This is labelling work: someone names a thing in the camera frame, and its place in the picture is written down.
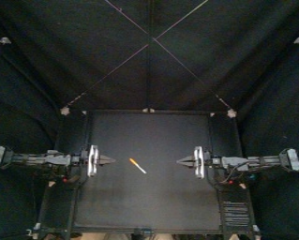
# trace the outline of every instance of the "pencil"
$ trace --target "pencil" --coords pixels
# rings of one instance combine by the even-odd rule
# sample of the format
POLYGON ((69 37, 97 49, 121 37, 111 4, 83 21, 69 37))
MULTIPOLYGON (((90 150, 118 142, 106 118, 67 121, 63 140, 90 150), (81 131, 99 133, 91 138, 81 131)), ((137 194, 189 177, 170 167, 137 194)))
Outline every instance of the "pencil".
POLYGON ((135 161, 133 158, 130 158, 130 162, 134 164, 134 166, 135 166, 143 173, 147 173, 147 172, 142 169, 142 167, 139 166, 139 164, 137 163, 137 161, 135 161))

